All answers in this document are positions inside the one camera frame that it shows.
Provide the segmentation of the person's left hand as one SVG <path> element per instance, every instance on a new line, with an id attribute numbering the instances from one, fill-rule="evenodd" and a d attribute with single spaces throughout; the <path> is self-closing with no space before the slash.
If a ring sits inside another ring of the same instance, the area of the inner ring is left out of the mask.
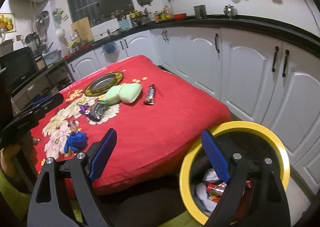
<path id="1" fill-rule="evenodd" d="M 37 151 L 35 147 L 39 143 L 39 139 L 32 136 L 28 131 L 22 138 L 22 151 L 31 166 L 35 166 L 37 163 Z"/>

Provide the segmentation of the green sleeve forearm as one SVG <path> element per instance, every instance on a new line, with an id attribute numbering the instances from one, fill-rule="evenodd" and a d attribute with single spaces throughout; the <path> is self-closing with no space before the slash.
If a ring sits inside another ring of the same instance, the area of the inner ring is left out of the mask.
<path id="1" fill-rule="evenodd" d="M 31 194 L 23 191 L 23 181 L 12 161 L 21 150 L 18 144 L 11 144 L 1 150 L 1 194 L 15 216 L 24 221 L 28 214 Z"/>

